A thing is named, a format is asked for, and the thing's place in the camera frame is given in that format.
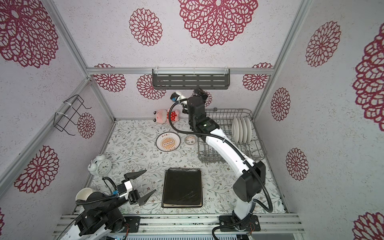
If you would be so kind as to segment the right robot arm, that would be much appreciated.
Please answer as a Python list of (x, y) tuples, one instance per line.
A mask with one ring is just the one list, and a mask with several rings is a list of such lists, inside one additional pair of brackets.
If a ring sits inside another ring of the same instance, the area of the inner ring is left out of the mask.
[(205, 109), (208, 94), (197, 87), (189, 98), (181, 92), (172, 93), (173, 102), (170, 110), (176, 105), (183, 107), (183, 113), (189, 116), (190, 131), (178, 130), (168, 117), (169, 123), (176, 132), (185, 135), (195, 135), (212, 147), (229, 164), (237, 177), (233, 190), (238, 200), (234, 214), (242, 221), (254, 212), (255, 205), (259, 205), (266, 212), (273, 212), (270, 194), (265, 186), (266, 166), (261, 161), (254, 161), (245, 155), (226, 136), (222, 128), (210, 117)]

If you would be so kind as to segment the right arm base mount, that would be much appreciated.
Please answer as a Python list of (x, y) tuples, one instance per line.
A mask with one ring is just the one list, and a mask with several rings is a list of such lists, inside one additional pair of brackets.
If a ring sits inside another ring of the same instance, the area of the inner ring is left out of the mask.
[(240, 220), (236, 215), (219, 216), (221, 232), (259, 232), (261, 225), (256, 215), (250, 215)]

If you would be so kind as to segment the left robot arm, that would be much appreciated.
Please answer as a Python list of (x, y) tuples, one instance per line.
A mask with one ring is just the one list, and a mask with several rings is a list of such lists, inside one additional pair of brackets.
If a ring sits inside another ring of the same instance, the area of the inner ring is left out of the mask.
[(146, 173), (146, 170), (126, 173), (119, 185), (109, 177), (103, 177), (104, 182), (109, 182), (110, 195), (102, 192), (91, 193), (86, 200), (76, 200), (78, 206), (84, 211), (57, 237), (58, 240), (100, 240), (111, 233), (129, 233), (138, 231), (140, 217), (124, 217), (120, 207), (124, 204), (143, 206), (156, 192), (153, 190), (140, 196), (135, 190), (132, 180)]

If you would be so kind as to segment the black square plate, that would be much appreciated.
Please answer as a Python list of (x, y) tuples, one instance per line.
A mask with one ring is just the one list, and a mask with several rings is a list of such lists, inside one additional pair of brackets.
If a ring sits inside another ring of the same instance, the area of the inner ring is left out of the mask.
[(163, 208), (201, 208), (202, 201), (168, 201), (162, 202)]
[(203, 201), (200, 169), (170, 168), (165, 172), (162, 202)]

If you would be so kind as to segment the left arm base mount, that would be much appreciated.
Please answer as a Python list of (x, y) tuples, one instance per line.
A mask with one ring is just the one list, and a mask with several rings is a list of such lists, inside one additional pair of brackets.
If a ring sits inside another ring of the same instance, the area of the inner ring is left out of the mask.
[(141, 217), (125, 217), (123, 233), (137, 233), (139, 231)]

